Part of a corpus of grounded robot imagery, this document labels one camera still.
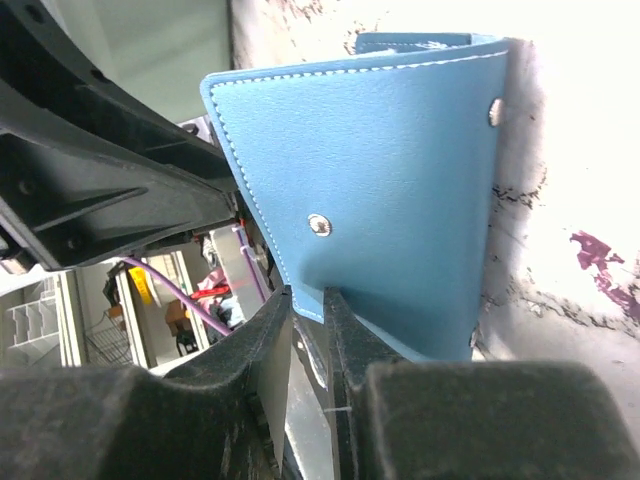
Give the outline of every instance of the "wire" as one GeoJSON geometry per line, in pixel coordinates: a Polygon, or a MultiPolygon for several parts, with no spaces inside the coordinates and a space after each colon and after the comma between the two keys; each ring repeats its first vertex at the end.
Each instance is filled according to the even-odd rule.
{"type": "Polygon", "coordinates": [[[180,290],[177,286],[173,284],[171,280],[169,280],[167,277],[162,275],[159,271],[157,271],[151,265],[147,265],[146,263],[131,257],[122,257],[122,261],[127,262],[129,265],[140,267],[149,275],[151,275],[153,278],[162,282],[169,290],[171,290],[171,293],[173,293],[176,297],[178,297],[178,299],[182,303],[184,303],[187,307],[193,310],[194,313],[196,313],[202,319],[203,322],[210,325],[212,328],[216,329],[219,333],[221,333],[225,337],[231,333],[231,330],[229,330],[229,327],[227,327],[221,321],[212,318],[211,315],[205,312],[204,309],[200,305],[198,305],[197,302],[194,302],[193,300],[191,300],[186,293],[180,290]]]}

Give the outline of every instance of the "white shelf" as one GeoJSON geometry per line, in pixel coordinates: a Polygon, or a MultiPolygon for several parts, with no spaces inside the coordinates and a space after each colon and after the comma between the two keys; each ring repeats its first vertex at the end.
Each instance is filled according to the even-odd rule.
{"type": "MultiPolygon", "coordinates": [[[[54,279],[49,278],[35,286],[24,287],[14,295],[14,302],[22,299],[24,303],[18,303],[4,311],[4,364],[34,365],[60,345],[54,287],[54,279]]],[[[54,365],[62,364],[58,353],[54,365]]]]}

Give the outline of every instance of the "screw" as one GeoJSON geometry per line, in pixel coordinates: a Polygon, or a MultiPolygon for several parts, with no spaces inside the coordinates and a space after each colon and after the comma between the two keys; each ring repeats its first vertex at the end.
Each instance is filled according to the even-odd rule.
{"type": "Polygon", "coordinates": [[[69,250],[78,250],[82,246],[82,240],[79,237],[71,237],[67,240],[67,248],[69,250]]]}
{"type": "Polygon", "coordinates": [[[20,190],[20,193],[23,195],[33,195],[36,191],[36,186],[29,180],[20,180],[18,190],[20,190]]]}

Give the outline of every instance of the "white wall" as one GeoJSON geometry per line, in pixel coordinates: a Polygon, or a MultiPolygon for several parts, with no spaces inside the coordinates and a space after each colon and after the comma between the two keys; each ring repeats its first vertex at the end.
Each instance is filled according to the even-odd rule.
{"type": "Polygon", "coordinates": [[[238,66],[325,60],[362,31],[516,38],[499,146],[481,319],[500,359],[572,359],[613,392],[640,447],[639,70],[635,2],[233,0],[238,66]],[[627,305],[582,270],[580,231],[627,305]]]}

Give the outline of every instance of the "purple stain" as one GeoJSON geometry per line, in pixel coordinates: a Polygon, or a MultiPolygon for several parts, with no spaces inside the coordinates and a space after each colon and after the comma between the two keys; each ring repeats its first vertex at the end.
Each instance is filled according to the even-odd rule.
{"type": "Polygon", "coordinates": [[[631,293],[626,292],[618,285],[614,286],[609,273],[609,263],[624,263],[624,260],[615,253],[607,256],[611,252],[611,247],[588,233],[582,231],[574,233],[571,235],[570,241],[578,242],[582,247],[578,253],[580,268],[586,270],[592,265],[598,268],[599,273],[593,279],[596,288],[621,307],[629,317],[640,321],[640,304],[631,293]]]}

